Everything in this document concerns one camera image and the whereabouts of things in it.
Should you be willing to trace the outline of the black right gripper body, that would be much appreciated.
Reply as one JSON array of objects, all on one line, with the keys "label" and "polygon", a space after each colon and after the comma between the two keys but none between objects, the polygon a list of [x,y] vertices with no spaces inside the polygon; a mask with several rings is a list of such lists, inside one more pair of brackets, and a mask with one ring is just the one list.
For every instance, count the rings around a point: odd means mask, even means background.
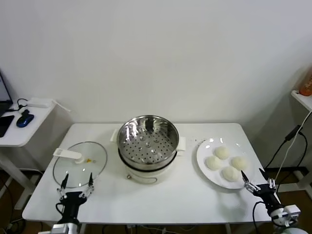
[{"label": "black right gripper body", "polygon": [[273,212],[283,208],[283,205],[275,196],[275,189],[270,188],[269,184],[260,184],[258,189],[253,191],[253,195],[262,199],[267,209],[267,212]]}]

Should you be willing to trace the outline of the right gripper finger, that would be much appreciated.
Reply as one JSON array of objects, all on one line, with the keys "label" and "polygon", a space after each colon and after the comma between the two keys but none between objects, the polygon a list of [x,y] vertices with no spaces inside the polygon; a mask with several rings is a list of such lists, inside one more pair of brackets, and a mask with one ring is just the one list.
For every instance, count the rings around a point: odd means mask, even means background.
[{"label": "right gripper finger", "polygon": [[259,191],[259,187],[254,185],[254,184],[252,184],[243,171],[241,171],[241,174],[242,174],[242,179],[243,179],[243,182],[244,182],[244,187],[250,193],[258,192]]},{"label": "right gripper finger", "polygon": [[269,175],[261,168],[259,168],[259,171],[261,172],[264,179],[267,181],[267,184],[271,190],[276,192],[276,182],[274,178],[269,177]]}]

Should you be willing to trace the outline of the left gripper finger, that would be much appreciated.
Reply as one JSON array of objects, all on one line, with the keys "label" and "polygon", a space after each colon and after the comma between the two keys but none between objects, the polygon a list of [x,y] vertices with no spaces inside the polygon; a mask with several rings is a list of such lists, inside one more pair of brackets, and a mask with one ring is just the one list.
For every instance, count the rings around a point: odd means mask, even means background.
[{"label": "left gripper finger", "polygon": [[66,189],[68,177],[69,177],[69,174],[66,174],[64,180],[61,183],[60,188],[57,188],[57,192],[58,192],[58,195],[59,195],[60,199],[65,199],[67,197],[65,189]]},{"label": "left gripper finger", "polygon": [[88,187],[87,189],[82,193],[82,198],[88,198],[93,192],[94,192],[94,180],[93,180],[93,173],[90,173],[89,181],[88,181]]}]

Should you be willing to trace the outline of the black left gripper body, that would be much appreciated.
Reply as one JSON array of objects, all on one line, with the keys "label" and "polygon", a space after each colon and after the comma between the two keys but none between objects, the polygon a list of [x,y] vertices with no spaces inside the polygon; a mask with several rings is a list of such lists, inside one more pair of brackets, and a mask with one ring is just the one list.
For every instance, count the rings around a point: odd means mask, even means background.
[{"label": "black left gripper body", "polygon": [[87,201],[83,192],[68,192],[66,198],[60,200],[59,204],[63,206],[61,212],[62,220],[77,220],[80,205]]}]

